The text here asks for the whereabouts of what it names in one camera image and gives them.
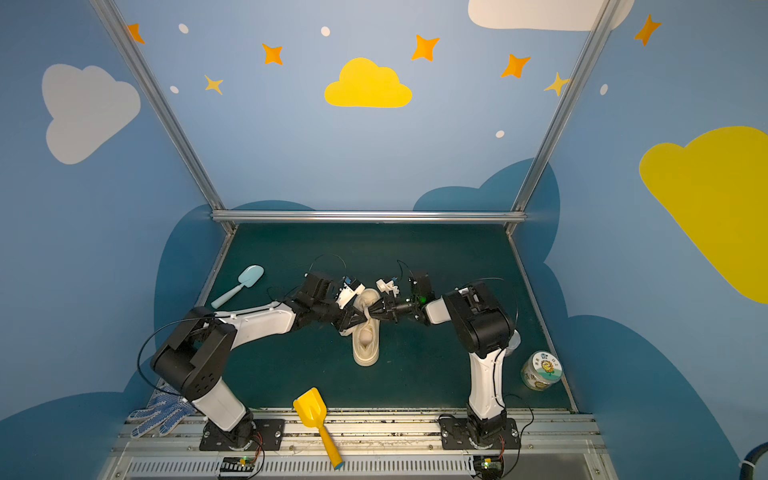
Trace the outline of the white canvas sneaker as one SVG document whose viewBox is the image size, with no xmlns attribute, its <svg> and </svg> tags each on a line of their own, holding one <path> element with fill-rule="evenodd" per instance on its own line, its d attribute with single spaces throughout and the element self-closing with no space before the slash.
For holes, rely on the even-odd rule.
<svg viewBox="0 0 768 480">
<path fill-rule="evenodd" d="M 362 367 L 374 365 L 380 352 L 380 321 L 370 319 L 352 332 L 353 357 Z"/>
</svg>

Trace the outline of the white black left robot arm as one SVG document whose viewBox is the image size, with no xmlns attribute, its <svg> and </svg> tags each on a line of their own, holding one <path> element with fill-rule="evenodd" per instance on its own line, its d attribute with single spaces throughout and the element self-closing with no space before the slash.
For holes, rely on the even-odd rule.
<svg viewBox="0 0 768 480">
<path fill-rule="evenodd" d="M 255 340 L 285 334 L 314 321 L 345 332 L 366 320 L 360 295 L 342 300 L 288 300 L 235 312 L 192 309 L 154 354 L 150 367 L 208 418 L 203 450 L 256 448 L 250 410 L 222 379 L 231 351 Z"/>
</svg>

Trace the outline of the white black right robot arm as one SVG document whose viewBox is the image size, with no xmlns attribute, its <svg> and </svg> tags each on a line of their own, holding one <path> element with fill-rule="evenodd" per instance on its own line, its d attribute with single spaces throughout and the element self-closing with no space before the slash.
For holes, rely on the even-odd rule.
<svg viewBox="0 0 768 480">
<path fill-rule="evenodd" d="M 452 324 L 470 361 L 466 435 L 481 449 L 504 439 L 510 425 L 503 401 L 503 363 L 507 353 L 517 348 L 519 335 L 516 320 L 507 315 L 483 279 L 439 298 L 414 293 L 408 299 L 398 299 L 383 293 L 362 311 L 382 321 L 411 317 L 427 325 Z"/>
</svg>

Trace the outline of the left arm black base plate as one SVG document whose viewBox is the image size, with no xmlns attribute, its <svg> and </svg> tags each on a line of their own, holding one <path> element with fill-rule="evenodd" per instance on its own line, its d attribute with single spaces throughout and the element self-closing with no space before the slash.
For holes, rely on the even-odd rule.
<svg viewBox="0 0 768 480">
<path fill-rule="evenodd" d="M 199 450 L 204 452 L 250 452 L 261 448 L 264 451 L 280 449 L 285 429 L 283 419 L 241 420 L 233 430 L 225 431 L 212 421 L 203 429 Z"/>
</svg>

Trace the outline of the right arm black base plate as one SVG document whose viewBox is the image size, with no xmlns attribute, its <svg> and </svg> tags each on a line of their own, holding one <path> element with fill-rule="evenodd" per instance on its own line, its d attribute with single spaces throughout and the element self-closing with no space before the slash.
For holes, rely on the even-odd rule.
<svg viewBox="0 0 768 480">
<path fill-rule="evenodd" d="M 516 422 L 504 415 L 479 420 L 474 416 L 443 414 L 437 423 L 444 450 L 501 450 L 521 446 Z"/>
</svg>

